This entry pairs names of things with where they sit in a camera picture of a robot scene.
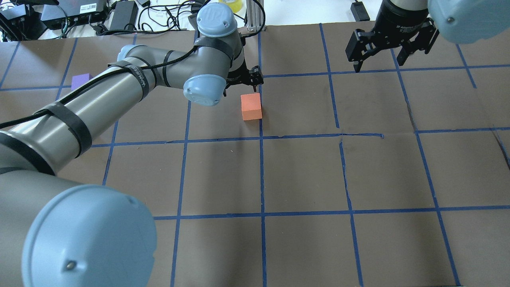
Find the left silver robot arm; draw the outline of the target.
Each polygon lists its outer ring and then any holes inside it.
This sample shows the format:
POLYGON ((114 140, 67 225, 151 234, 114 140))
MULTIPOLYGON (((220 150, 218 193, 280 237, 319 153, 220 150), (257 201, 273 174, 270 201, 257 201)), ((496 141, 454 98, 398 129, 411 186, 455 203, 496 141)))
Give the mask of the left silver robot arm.
POLYGON ((32 116, 1 125, 2 287, 145 287, 157 248, 145 203, 102 183, 58 177, 88 151, 109 171, 109 146, 93 147, 156 87, 183 89, 193 103, 213 106, 228 76, 243 68, 236 17, 210 2, 197 13, 186 53, 127 45, 117 60, 82 87, 32 116))

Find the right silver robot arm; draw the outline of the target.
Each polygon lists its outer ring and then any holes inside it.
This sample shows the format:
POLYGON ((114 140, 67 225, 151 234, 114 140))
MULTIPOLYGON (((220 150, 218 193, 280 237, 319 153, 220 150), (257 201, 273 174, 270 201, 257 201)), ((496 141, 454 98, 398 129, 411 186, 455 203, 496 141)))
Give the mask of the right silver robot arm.
POLYGON ((368 57, 401 47, 403 66, 416 51, 428 54, 442 35, 454 44, 490 39, 509 28, 508 0, 383 0, 370 31, 355 29, 347 59, 359 72, 368 57))

